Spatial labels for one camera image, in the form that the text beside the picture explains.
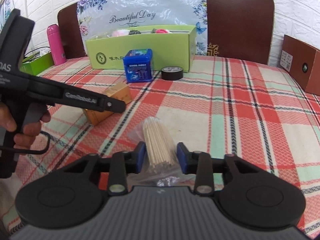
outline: blue container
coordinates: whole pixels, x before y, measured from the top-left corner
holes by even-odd
[[[129,83],[152,81],[152,49],[132,49],[123,58]]]

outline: white brick wall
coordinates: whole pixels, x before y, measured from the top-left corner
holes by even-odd
[[[13,0],[15,7],[21,9],[23,15],[36,22],[32,36],[35,48],[48,44],[45,31],[47,26],[57,23],[59,10],[76,1],[78,0]],[[274,0],[274,2],[275,22],[269,65],[278,65],[284,34],[320,48],[320,0]]]

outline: human hand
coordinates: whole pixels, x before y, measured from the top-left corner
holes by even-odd
[[[47,111],[41,118],[43,122],[49,122],[51,119],[50,113]],[[9,108],[0,102],[0,126],[4,127],[9,132],[14,132],[17,129],[17,124],[10,114]],[[29,123],[23,127],[23,134],[18,133],[14,136],[14,148],[29,150],[31,145],[41,131],[41,122]]]

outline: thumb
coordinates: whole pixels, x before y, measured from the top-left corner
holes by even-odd
[[[10,114],[9,108],[0,102],[0,126],[3,126],[7,131],[14,132],[17,124]]]

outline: pink flower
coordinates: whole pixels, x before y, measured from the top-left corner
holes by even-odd
[[[79,28],[82,36],[88,35],[88,27],[86,25],[80,24]]]

